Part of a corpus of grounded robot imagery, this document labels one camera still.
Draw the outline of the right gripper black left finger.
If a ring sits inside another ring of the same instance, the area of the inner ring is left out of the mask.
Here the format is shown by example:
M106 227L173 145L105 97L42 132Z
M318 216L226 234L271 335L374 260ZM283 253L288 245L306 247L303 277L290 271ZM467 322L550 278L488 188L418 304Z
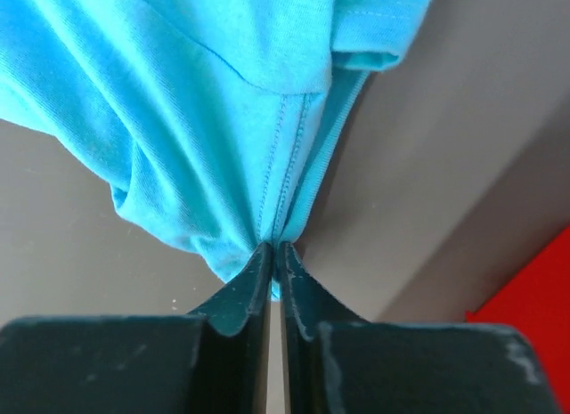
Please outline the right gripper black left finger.
M260 244L242 271L191 311L203 320L192 365L196 413L264 413L273 250Z

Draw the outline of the bright cyan t shirt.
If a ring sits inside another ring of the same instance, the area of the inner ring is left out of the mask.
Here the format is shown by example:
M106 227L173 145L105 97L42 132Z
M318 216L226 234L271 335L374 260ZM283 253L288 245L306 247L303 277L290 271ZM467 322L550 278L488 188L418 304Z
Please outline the bright cyan t shirt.
M431 0L1 0L1 117L223 281L308 221L368 76Z

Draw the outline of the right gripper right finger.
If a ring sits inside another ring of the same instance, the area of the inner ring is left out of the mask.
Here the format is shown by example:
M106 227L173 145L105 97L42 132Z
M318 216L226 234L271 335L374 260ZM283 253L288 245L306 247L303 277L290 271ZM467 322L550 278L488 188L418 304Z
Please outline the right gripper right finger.
M281 286L284 385L288 413L329 413L319 325L364 323L305 268L290 242L280 244L277 274Z

